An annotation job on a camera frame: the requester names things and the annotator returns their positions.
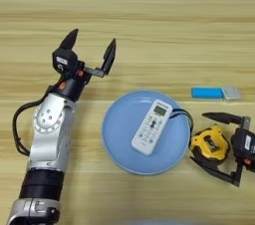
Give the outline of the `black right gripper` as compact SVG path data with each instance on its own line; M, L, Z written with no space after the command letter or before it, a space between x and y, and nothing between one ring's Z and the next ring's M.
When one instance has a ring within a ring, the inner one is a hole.
M249 130L251 117L227 112L205 112L203 116L226 124L238 124L234 133L234 156L237 166L235 171L225 173L219 170L213 161L203 161L195 157L192 157L192 160L210 175L239 187L243 167L255 172L255 133Z

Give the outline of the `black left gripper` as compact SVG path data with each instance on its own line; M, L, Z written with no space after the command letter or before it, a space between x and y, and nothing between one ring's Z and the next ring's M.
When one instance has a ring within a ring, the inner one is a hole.
M78 29L71 31L61 42L60 48L72 50L76 43L78 33ZM70 69L58 65L56 70L61 77L53 86L47 88L46 94L54 94L74 103L77 102L85 85L90 82L92 76L102 78L110 72L116 57L116 46L116 40L112 39L105 51L104 62L101 68L93 69L85 65L79 65L72 72Z

